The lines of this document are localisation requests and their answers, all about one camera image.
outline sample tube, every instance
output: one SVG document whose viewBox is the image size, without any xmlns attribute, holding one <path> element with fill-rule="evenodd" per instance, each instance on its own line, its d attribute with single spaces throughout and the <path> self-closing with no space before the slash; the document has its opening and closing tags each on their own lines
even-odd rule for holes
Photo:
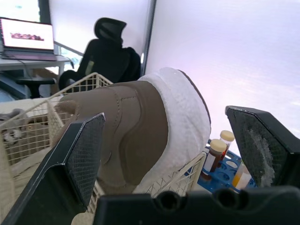
<svg viewBox="0 0 300 225">
<path fill-rule="evenodd" d="M 222 156 L 222 153 L 226 150 L 226 144 L 219 140 L 219 139 L 213 139 L 210 142 L 210 151 L 207 154 L 206 161 L 204 163 L 203 168 L 208 172 L 214 172 L 220 159 Z M 208 175 L 206 172 L 201 171 L 200 176 L 204 180 L 211 180 L 211 176 Z"/>
<path fill-rule="evenodd" d="M 245 188 L 247 186 L 250 180 L 251 175 L 243 161 L 241 161 L 238 171 L 236 172 L 232 180 L 232 185 L 236 189 L 241 190 L 242 188 Z"/>
<path fill-rule="evenodd" d="M 223 130 L 220 134 L 220 140 L 223 141 L 227 145 L 226 150 L 222 153 L 222 156 L 220 159 L 220 161 L 222 161 L 224 159 L 225 155 L 227 154 L 227 151 L 229 150 L 231 143 L 234 141 L 234 135 L 232 132 L 230 132 L 228 130 Z"/>
</svg>

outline laptop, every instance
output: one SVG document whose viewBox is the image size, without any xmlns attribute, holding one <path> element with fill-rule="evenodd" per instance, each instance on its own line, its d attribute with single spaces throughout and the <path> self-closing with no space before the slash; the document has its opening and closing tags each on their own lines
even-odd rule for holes
<svg viewBox="0 0 300 225">
<path fill-rule="evenodd" d="M 0 17 L 2 59 L 56 61 L 52 25 Z"/>
</svg>

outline brown liquid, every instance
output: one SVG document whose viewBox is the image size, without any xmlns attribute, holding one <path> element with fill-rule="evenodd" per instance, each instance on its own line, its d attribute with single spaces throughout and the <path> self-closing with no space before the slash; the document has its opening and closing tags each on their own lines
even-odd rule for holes
<svg viewBox="0 0 300 225">
<path fill-rule="evenodd" d="M 210 151 L 210 154 L 215 156 L 215 161 L 213 162 L 212 166 L 211 166 L 211 169 L 209 172 L 214 172 L 218 166 L 218 163 L 220 161 L 220 158 L 222 157 L 222 155 L 217 155 L 217 154 L 213 154 L 211 151 Z M 203 171 L 201 171 L 200 173 L 200 176 L 204 179 L 204 180 L 211 180 L 211 176 L 210 175 L 206 175 Z"/>
<path fill-rule="evenodd" d="M 226 150 L 222 153 L 221 158 L 220 158 L 220 161 L 223 161 L 225 155 L 227 154 L 227 151 L 228 151 L 228 149 L 229 149 L 229 146 L 230 146 L 230 145 L 228 144 Z"/>
</svg>

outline black mesh surface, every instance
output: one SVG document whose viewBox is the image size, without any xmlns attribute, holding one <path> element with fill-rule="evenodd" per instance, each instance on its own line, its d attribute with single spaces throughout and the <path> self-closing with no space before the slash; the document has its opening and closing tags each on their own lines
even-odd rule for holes
<svg viewBox="0 0 300 225">
<path fill-rule="evenodd" d="M 228 110 L 241 157 L 259 187 L 276 184 L 285 165 L 285 148 L 252 114 Z"/>
<path fill-rule="evenodd" d="M 86 206 L 90 203 L 100 165 L 104 121 L 100 114 L 83 125 L 67 161 L 67 169 Z"/>
</svg>

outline chair headrest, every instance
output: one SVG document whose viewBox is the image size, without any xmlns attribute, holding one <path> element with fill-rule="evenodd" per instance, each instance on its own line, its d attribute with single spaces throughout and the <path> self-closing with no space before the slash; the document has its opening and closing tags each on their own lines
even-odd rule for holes
<svg viewBox="0 0 300 225">
<path fill-rule="evenodd" d="M 108 39 L 122 45 L 121 35 L 126 25 L 123 21 L 103 17 L 95 23 L 94 32 L 99 39 Z"/>
</svg>

